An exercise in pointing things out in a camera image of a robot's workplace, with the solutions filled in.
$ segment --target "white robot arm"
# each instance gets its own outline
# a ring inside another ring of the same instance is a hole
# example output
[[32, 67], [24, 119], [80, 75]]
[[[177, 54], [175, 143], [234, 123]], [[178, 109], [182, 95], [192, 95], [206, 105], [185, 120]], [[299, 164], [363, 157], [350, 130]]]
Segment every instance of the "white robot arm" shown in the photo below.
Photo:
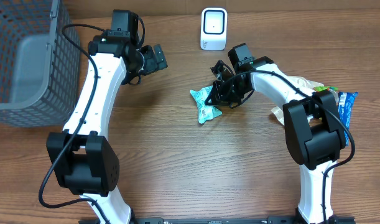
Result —
[[[287, 76], [282, 73], [278, 66], [274, 63], [265, 64], [257, 68], [258, 70], [275, 72], [285, 79], [290, 81]], [[280, 78], [265, 74], [265, 73], [251, 73], [251, 81], [253, 89], [257, 92], [262, 93], [266, 97], [270, 98], [277, 106], [282, 109], [282, 106], [289, 103], [292, 100], [302, 100], [304, 96], [296, 93], [288, 84], [282, 81]], [[309, 88], [304, 88], [298, 86], [296, 83], [292, 84], [298, 88], [300, 91], [312, 96], [313, 90]], [[307, 223], [321, 223], [323, 222], [322, 213], [322, 180], [323, 173], [326, 169], [336, 162], [328, 161], [317, 166], [315, 170], [310, 170], [305, 165], [300, 166], [300, 181], [301, 181], [301, 198], [298, 206], [299, 213], [304, 218]], [[333, 169], [329, 171], [327, 177], [327, 183], [325, 188], [325, 197], [327, 201], [325, 202], [327, 217], [333, 215], [333, 210], [330, 205], [330, 195], [331, 195], [331, 183], [332, 183], [332, 173]]]
[[[96, 87], [95, 97], [91, 103], [86, 123], [84, 123], [78, 134], [89, 135], [91, 131], [96, 131], [99, 136], [104, 136], [108, 139], [108, 123], [111, 116], [111, 111], [116, 98], [116, 93], [121, 86], [122, 81], [126, 76], [126, 66], [123, 58], [116, 58], [113, 54], [96, 54], [92, 56], [98, 67], [98, 84]], [[78, 126], [79, 119], [83, 114], [83, 110], [88, 102], [95, 71], [91, 63], [89, 63], [88, 74], [85, 84], [75, 110], [71, 118], [65, 124], [63, 130], [68, 130], [70, 134]], [[92, 198], [96, 200], [104, 211], [104, 214], [111, 223], [128, 224], [131, 220], [131, 208], [124, 202], [118, 186], [111, 191], [107, 197], [102, 197], [100, 194], [82, 194], [81, 198]], [[94, 212], [97, 214], [100, 222], [105, 223], [98, 209], [88, 202]]]

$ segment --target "blue package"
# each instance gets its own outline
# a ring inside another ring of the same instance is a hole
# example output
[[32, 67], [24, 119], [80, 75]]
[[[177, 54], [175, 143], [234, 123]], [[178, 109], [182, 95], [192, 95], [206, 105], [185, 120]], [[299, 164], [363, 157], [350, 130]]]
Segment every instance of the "blue package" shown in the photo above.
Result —
[[[358, 95], [358, 92], [355, 93], [343, 93], [339, 92], [339, 104], [338, 104], [338, 111], [339, 111], [339, 117], [340, 121], [346, 126], [347, 129], [350, 129], [350, 120], [351, 120], [351, 109], [354, 105], [354, 100], [356, 99]], [[349, 138], [347, 136], [347, 133], [345, 132], [346, 136], [346, 145], [349, 145]]]

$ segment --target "wood grain surface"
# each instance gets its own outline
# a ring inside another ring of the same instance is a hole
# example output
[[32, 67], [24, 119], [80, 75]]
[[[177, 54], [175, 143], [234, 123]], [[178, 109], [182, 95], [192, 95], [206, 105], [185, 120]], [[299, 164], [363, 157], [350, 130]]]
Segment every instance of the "wood grain surface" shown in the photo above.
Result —
[[[108, 28], [110, 18], [74, 22]], [[332, 206], [358, 223], [380, 223], [380, 10], [230, 14], [226, 50], [200, 50], [200, 16], [144, 17], [146, 44], [161, 44], [168, 69], [122, 86], [109, 123], [120, 160], [119, 189], [139, 217], [256, 218], [293, 215], [300, 199], [298, 165], [291, 159], [274, 107], [256, 93], [204, 125], [189, 94], [208, 86], [217, 60], [247, 43], [288, 75], [358, 91], [351, 132], [356, 155], [335, 170]], [[82, 46], [97, 31], [79, 28]], [[81, 83], [87, 73], [81, 60]], [[61, 126], [19, 129], [0, 124], [0, 223], [77, 223], [95, 215], [86, 203], [47, 209], [37, 199], [50, 167], [47, 135]], [[341, 160], [350, 148], [342, 150]], [[76, 198], [55, 176], [49, 203]]]
[[200, 15], [206, 7], [223, 7], [229, 13], [380, 9], [380, 0], [63, 0], [74, 19], [110, 17], [114, 9], [140, 16]]

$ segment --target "wire mesh basket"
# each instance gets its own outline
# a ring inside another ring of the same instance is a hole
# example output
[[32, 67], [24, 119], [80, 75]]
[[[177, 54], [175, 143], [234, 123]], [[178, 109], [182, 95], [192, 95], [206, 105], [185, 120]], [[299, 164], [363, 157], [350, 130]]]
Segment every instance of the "wire mesh basket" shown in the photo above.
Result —
[[[80, 52], [62, 35], [70, 24], [59, 0], [0, 0], [0, 122], [63, 124], [78, 89]], [[80, 44], [75, 29], [67, 35]]]

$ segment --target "black cable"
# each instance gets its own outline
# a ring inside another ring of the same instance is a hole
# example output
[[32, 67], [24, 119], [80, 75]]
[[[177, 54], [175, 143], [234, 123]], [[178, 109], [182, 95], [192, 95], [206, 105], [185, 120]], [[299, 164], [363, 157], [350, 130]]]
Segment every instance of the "black cable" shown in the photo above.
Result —
[[61, 207], [64, 207], [64, 206], [67, 206], [67, 205], [72, 205], [74, 203], [78, 203], [78, 202], [91, 202], [91, 205], [92, 206], [96, 206], [97, 210], [99, 211], [100, 215], [103, 217], [103, 220], [106, 222], [106, 224], [110, 224], [109, 220], [107, 219], [106, 215], [104, 214], [103, 210], [101, 209], [100, 205], [97, 203], [96, 200], [92, 199], [92, 198], [79, 198], [79, 199], [76, 199], [76, 200], [72, 200], [72, 201], [69, 201], [69, 202], [64, 202], [64, 203], [60, 203], [60, 204], [56, 204], [56, 205], [51, 205], [51, 204], [48, 204], [46, 203], [44, 200], [43, 200], [43, 192], [45, 190], [45, 187], [46, 187], [46, 184], [47, 184], [47, 181], [49, 180], [50, 176], [52, 175], [53, 173], [53, 170], [55, 168], [55, 166], [57, 165], [57, 163], [59, 162], [59, 160], [61, 159], [61, 157], [65, 154], [65, 151], [67, 151], [75, 136], [78, 134], [80, 128], [82, 127], [82, 124], [85, 122], [85, 118], [86, 118], [86, 115], [88, 113], [88, 110], [90, 108], [90, 105], [91, 105], [91, 102], [93, 101], [93, 97], [95, 96], [95, 92], [96, 92], [96, 87], [97, 87], [97, 81], [98, 81], [98, 71], [97, 71], [97, 66], [96, 66], [96, 63], [95, 61], [92, 59], [92, 57], [90, 57], [90, 55], [88, 54], [88, 52], [86, 52], [85, 50], [83, 50], [83, 48], [81, 48], [79, 45], [77, 45], [76, 43], [74, 43], [74, 41], [72, 41], [65, 33], [65, 29], [69, 28], [69, 27], [76, 27], [76, 26], [80, 26], [80, 27], [89, 27], [89, 28], [92, 28], [92, 29], [96, 29], [96, 30], [100, 30], [102, 32], [104, 32], [105, 30], [102, 29], [102, 28], [99, 28], [99, 27], [95, 27], [95, 26], [91, 26], [91, 25], [87, 25], [87, 24], [68, 24], [68, 25], [65, 25], [62, 30], [61, 30], [61, 33], [63, 34], [63, 36], [69, 41], [69, 43], [71, 43], [74, 47], [76, 47], [81, 53], [83, 53], [88, 59], [89, 61], [91, 62], [94, 70], [95, 70], [95, 82], [93, 83], [93, 88], [91, 90], [91, 93], [90, 93], [90, 97], [89, 97], [89, 100], [88, 100], [88, 103], [86, 104], [86, 107], [85, 107], [85, 110], [83, 111], [83, 114], [82, 114], [82, 117], [80, 118], [79, 120], [79, 124], [78, 126], [76, 127], [75, 131], [73, 132], [73, 134], [71, 135], [71, 138], [68, 140], [68, 142], [65, 144], [63, 150], [61, 150], [61, 152], [58, 154], [56, 160], [53, 162], [53, 164], [50, 166], [50, 169], [49, 171], [47, 171], [46, 173], [46, 176], [45, 178], [43, 179], [42, 181], [42, 184], [40, 185], [40, 189], [39, 189], [39, 194], [38, 194], [38, 198], [39, 198], [39, 202], [40, 204], [42, 204], [44, 207], [46, 208], [61, 208]]
[[228, 83], [231, 79], [234, 79], [240, 75], [244, 75], [244, 74], [247, 74], [247, 73], [252, 73], [252, 72], [256, 72], [256, 73], [264, 73], [264, 74], [269, 74], [269, 75], [273, 75], [275, 77], [278, 77], [280, 78], [282, 81], [284, 81], [288, 86], [290, 86], [292, 89], [294, 89], [296, 91], [296, 93], [304, 96], [306, 99], [308, 100], [311, 100], [313, 101], [319, 108], [321, 108], [324, 112], [328, 113], [346, 132], [346, 134], [348, 135], [349, 137], [349, 140], [350, 140], [350, 144], [351, 144], [351, 152], [350, 152], [350, 155], [349, 157], [347, 157], [347, 159], [335, 164], [335, 165], [332, 165], [330, 166], [329, 168], [326, 169], [326, 171], [323, 173], [323, 180], [322, 180], [322, 212], [323, 212], [323, 218], [324, 218], [324, 223], [325, 224], [328, 224], [328, 220], [327, 220], [327, 215], [326, 215], [326, 207], [325, 207], [325, 188], [326, 188], [326, 184], [327, 184], [327, 176], [328, 176], [328, 173], [329, 171], [331, 171], [332, 169], [336, 168], [336, 167], [339, 167], [339, 166], [342, 166], [346, 163], [348, 163], [354, 156], [355, 152], [356, 152], [356, 145], [355, 145], [355, 142], [354, 142], [354, 139], [353, 139], [353, 136], [351, 135], [350, 131], [348, 128], [346, 128], [346, 126], [340, 121], [339, 118], [337, 118], [331, 111], [327, 110], [320, 102], [318, 102], [317, 100], [315, 100], [314, 98], [312, 98], [311, 96], [308, 96], [307, 94], [305, 94], [304, 92], [300, 91], [299, 88], [297, 88], [296, 86], [294, 86], [290, 81], [288, 81], [286, 78], [284, 78], [282, 75], [279, 75], [275, 72], [270, 72], [270, 71], [263, 71], [263, 70], [250, 70], [248, 72], [242, 72], [242, 73], [239, 73], [239, 74], [236, 74], [235, 76], [229, 78], [226, 82], [224, 82], [224, 84], [222, 84], [222, 86], [220, 88], [222, 88], [226, 83]]
[[144, 58], [144, 55], [141, 54], [142, 56], [142, 67], [140, 68], [140, 70], [137, 72], [137, 77], [138, 77], [138, 80], [137, 80], [137, 83], [132, 83], [131, 81], [129, 82], [129, 85], [140, 85], [141, 84], [141, 70], [144, 68], [144, 65], [146, 64], [146, 59]]
[[224, 67], [226, 67], [229, 70], [229, 72], [231, 73], [231, 75], [234, 76], [234, 72], [232, 71], [232, 69], [226, 63], [224, 63], [223, 61], [221, 63], [223, 64]]
[[142, 45], [144, 44], [144, 38], [146, 37], [146, 27], [144, 26], [144, 22], [142, 21], [141, 17], [138, 16], [138, 18], [142, 26], [142, 37], [139, 44], [137, 45], [137, 49], [140, 49]]

